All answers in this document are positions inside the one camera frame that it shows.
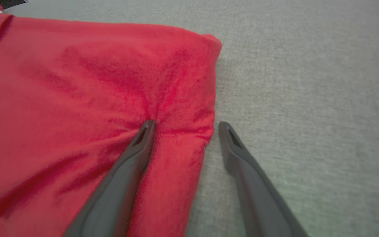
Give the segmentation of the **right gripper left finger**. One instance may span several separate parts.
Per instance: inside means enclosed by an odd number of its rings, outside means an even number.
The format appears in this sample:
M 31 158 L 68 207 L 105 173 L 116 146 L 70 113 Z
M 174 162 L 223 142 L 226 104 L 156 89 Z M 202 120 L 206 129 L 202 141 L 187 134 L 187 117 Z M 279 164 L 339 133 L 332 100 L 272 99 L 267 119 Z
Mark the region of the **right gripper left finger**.
M 155 130 L 154 120 L 143 124 L 63 236 L 127 236 L 137 189 L 151 159 Z

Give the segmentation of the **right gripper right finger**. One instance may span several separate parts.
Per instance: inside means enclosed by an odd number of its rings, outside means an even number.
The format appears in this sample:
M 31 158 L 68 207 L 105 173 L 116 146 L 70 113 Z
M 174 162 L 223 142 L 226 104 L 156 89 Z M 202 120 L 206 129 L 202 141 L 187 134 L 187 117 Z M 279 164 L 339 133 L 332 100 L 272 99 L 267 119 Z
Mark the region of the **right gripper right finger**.
M 236 184 L 248 237 L 306 237 L 307 233 L 256 159 L 227 122 L 218 126 L 226 171 Z

